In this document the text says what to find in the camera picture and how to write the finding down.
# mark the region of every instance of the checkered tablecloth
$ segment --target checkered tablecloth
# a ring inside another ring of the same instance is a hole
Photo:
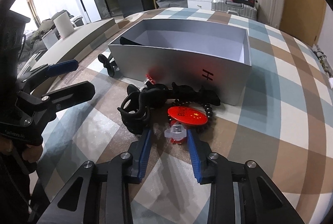
[[[238,106],[214,109],[214,128],[201,135],[229,160],[255,160],[296,208],[305,223],[320,223],[333,197],[332,90],[312,51],[277,29],[235,15],[209,10],[169,8],[132,15],[120,31],[57,82],[53,89],[88,80],[96,95],[57,113],[46,127],[38,175],[52,199],[86,160],[111,160],[136,137],[117,111],[128,83],[107,75],[97,55],[120,33],[142,19],[191,19],[245,28],[249,32],[252,72]],[[130,186],[134,223],[207,222],[210,186],[197,184],[187,145],[163,137],[167,107],[153,113],[153,147],[142,184]]]

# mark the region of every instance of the paper towel roll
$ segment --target paper towel roll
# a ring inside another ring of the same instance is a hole
[[[62,39],[67,38],[70,34],[74,32],[74,27],[69,20],[67,12],[61,14],[59,17],[54,19],[54,24],[58,29],[58,32]]]

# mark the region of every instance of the black cable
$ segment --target black cable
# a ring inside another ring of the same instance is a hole
[[[19,193],[19,195],[21,196],[21,198],[23,199],[24,203],[26,205],[28,205],[28,207],[30,208],[31,212],[34,212],[36,214],[36,216],[38,218],[40,218],[40,215],[34,210],[32,209],[32,207],[30,206],[29,202],[26,200],[26,198],[24,197],[24,195],[22,194],[22,192],[19,190],[19,188],[17,187],[16,183],[14,182],[12,176],[10,175],[8,169],[7,169],[7,166],[5,164],[5,161],[3,160],[2,156],[1,156],[1,153],[0,153],[0,162],[1,162],[1,165],[5,168],[5,172],[6,174],[8,175],[8,178],[9,180],[12,182],[14,188],[16,189],[16,191]]]
[[[21,48],[21,52],[20,52],[20,55],[19,55],[19,59],[18,61],[20,61],[20,58],[21,58],[21,55],[22,55],[22,52],[23,52],[23,48],[24,48],[24,45],[25,45],[25,40],[27,39],[27,36],[25,34],[23,34],[23,44],[22,44],[22,48]]]

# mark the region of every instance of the metal screw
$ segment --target metal screw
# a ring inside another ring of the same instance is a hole
[[[27,126],[27,125],[29,125],[30,123],[31,123],[31,118],[27,118],[27,119],[25,119],[25,121],[24,121],[24,125],[25,126]]]
[[[250,160],[250,161],[247,163],[247,166],[248,166],[249,168],[255,168],[255,167],[257,166],[257,163],[254,162],[254,161],[252,161],[252,160]]]
[[[120,155],[120,157],[122,159],[128,159],[128,158],[130,158],[130,153],[129,152],[124,152]]]
[[[93,161],[86,161],[83,163],[83,166],[88,169],[91,168],[93,166],[94,162]]]
[[[217,159],[217,158],[219,158],[219,154],[218,153],[210,153],[209,158],[210,159]]]

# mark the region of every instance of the blue gripper pad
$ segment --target blue gripper pad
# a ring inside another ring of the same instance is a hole
[[[47,69],[47,76],[54,77],[76,71],[79,67],[79,63],[76,60],[69,60],[58,64],[50,65]]]
[[[201,174],[201,162],[199,159],[198,152],[196,150],[191,130],[187,131],[187,136],[188,136],[189,156],[191,158],[194,177],[196,178],[198,183],[201,183],[203,179],[203,176]]]
[[[142,182],[142,179],[145,177],[145,173],[146,173],[146,170],[147,170],[150,149],[152,147],[151,135],[152,135],[152,131],[149,130],[148,133],[147,133],[147,137],[144,141],[143,150],[142,150],[140,158],[139,158],[138,177],[139,177],[140,182]]]

